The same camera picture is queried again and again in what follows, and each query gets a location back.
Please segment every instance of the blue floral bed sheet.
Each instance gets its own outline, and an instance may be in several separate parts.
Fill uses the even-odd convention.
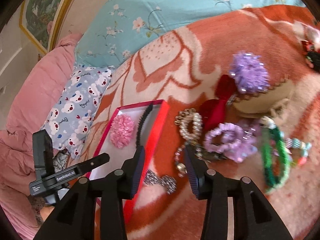
[[[301,0],[108,0],[75,49],[78,64],[119,67],[162,34],[248,7],[302,6]]]

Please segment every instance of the bear print pillow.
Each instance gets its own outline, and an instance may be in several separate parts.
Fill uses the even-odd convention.
[[[79,65],[75,68],[42,127],[50,135],[55,149],[66,148],[72,158],[80,156],[112,72],[112,66],[95,68]]]

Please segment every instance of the metal screw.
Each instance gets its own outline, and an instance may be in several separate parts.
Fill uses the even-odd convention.
[[[248,177],[243,177],[243,178],[242,178],[242,181],[243,181],[244,183],[246,183],[246,184],[249,184],[249,183],[251,182],[251,179],[248,178]]]
[[[79,179],[79,183],[80,184],[86,184],[88,182],[88,178],[86,178],[86,177],[81,177],[80,179]]]
[[[216,175],[216,171],[213,169],[209,169],[207,170],[207,174],[213,176],[213,175]]]
[[[123,174],[123,170],[119,169],[115,171],[116,176],[121,176]]]

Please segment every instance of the green hair tie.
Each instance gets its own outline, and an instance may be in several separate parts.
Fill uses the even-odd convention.
[[[263,124],[261,156],[263,160],[266,184],[269,187],[266,193],[270,194],[273,190],[282,187],[287,181],[290,173],[290,157],[285,147],[285,143],[282,140],[281,132],[275,125],[274,121],[269,117],[263,116],[260,119],[260,123]],[[278,176],[273,173],[272,147],[270,145],[270,139],[273,139],[276,142],[276,149],[278,150],[279,160],[281,163],[281,171]]]

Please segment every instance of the gold trim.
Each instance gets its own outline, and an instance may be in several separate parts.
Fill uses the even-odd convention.
[[[51,42],[49,44],[49,51],[53,50],[56,43],[57,43],[57,38],[60,32],[60,28],[62,26],[64,17],[69,9],[70,4],[73,2],[73,0],[63,0],[62,2],[62,6],[58,12],[58,14],[56,15],[57,20],[56,20],[56,24],[53,27],[52,30],[52,38],[51,38]]]
[[[30,34],[30,32],[22,25],[22,17],[26,0],[24,0],[21,4],[20,18],[19,18],[19,27],[22,32],[28,37],[28,39],[38,48],[38,50],[44,55],[48,53],[48,51],[41,45],[38,44],[38,41]]]

